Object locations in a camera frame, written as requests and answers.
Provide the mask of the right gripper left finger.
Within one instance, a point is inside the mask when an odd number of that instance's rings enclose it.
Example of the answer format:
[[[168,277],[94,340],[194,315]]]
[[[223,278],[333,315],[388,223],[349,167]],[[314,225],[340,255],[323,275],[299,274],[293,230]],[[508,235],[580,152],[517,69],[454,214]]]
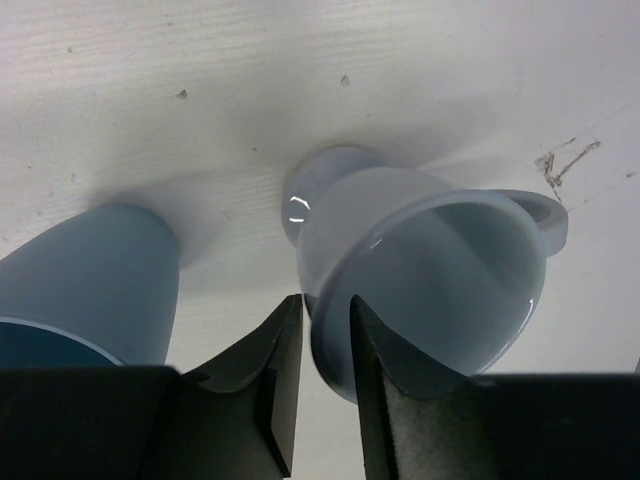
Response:
[[[286,297],[199,367],[1,373],[5,479],[285,479],[303,302]]]

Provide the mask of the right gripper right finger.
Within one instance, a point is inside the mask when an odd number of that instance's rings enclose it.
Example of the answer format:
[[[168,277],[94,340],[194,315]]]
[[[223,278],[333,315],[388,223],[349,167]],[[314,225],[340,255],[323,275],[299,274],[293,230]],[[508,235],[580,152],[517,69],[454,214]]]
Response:
[[[465,376],[360,297],[350,337],[369,479],[635,479],[639,377]]]

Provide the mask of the white ceramic mug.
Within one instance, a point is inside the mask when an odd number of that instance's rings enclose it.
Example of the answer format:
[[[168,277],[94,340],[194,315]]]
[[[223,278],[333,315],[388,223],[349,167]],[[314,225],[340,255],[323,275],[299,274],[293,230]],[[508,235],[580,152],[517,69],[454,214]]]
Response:
[[[281,218],[297,252],[314,363],[347,401],[356,398],[354,297],[420,351],[474,375],[529,322],[569,226],[553,198],[456,188],[360,146],[304,161],[284,184]]]

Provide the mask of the light blue cup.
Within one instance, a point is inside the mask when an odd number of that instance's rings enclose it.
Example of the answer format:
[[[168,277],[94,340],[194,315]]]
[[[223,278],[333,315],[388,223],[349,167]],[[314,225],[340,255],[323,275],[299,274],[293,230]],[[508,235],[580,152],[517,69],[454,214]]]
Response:
[[[179,286],[168,225],[131,205],[87,210],[1,261],[1,366],[166,361]]]

